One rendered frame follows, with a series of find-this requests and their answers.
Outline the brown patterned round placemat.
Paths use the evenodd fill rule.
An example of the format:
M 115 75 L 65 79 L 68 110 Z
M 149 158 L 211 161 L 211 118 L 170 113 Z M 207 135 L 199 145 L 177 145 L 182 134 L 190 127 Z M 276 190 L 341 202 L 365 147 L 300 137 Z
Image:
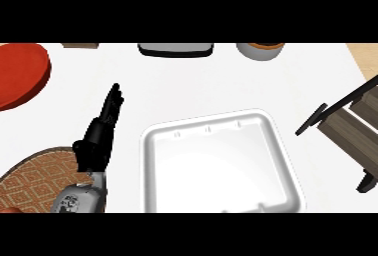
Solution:
M 0 177 L 0 211 L 18 208 L 26 213 L 49 213 L 63 188 L 91 183 L 90 176 L 77 171 L 72 149 L 46 149 L 26 157 Z

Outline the grey cup with orange rim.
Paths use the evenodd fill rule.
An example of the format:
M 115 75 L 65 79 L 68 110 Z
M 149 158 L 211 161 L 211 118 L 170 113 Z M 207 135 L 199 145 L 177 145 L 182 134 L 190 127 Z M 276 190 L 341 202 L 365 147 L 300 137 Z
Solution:
M 279 55 L 283 43 L 273 43 L 270 45 L 261 43 L 238 43 L 236 48 L 249 59 L 269 61 Z

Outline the small brown wooden block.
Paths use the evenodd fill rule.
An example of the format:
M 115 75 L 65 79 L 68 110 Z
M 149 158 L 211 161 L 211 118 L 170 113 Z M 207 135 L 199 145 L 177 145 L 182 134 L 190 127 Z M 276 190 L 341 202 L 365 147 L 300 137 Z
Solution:
M 97 49 L 99 43 L 60 43 L 63 48 Z

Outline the round red plate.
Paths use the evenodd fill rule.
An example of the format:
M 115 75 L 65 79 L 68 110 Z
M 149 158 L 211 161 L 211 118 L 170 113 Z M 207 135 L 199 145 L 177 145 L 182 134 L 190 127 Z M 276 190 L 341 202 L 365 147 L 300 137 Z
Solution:
M 0 111 L 26 103 L 44 88 L 52 71 L 47 50 L 37 43 L 0 46 Z

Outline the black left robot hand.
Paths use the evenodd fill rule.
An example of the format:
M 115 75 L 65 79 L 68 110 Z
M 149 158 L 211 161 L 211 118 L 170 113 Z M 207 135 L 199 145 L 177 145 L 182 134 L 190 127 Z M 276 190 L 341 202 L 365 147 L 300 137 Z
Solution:
M 103 172 L 106 169 L 122 102 L 120 84 L 115 83 L 105 98 L 100 114 L 90 122 L 84 138 L 72 144 L 80 172 Z

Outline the white foam tray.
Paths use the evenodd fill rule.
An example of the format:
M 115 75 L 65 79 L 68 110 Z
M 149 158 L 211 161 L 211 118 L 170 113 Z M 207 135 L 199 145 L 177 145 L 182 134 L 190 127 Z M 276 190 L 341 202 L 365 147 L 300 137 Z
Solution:
M 298 213 L 306 201 L 269 114 L 244 110 L 149 127 L 146 213 Z

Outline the black and wood tiered basket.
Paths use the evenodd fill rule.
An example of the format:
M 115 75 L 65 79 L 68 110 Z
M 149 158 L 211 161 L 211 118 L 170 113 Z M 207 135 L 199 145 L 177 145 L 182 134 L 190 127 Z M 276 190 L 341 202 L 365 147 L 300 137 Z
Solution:
M 378 75 L 332 106 L 319 106 L 295 135 L 313 125 L 363 167 L 356 190 L 366 193 L 378 185 Z

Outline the black and grey appliance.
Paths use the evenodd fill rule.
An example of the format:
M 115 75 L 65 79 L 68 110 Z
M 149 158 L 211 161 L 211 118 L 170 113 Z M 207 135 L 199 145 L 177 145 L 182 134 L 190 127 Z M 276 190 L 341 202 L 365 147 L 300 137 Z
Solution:
M 139 43 L 139 51 L 146 56 L 165 58 L 198 58 L 213 54 L 213 43 Z

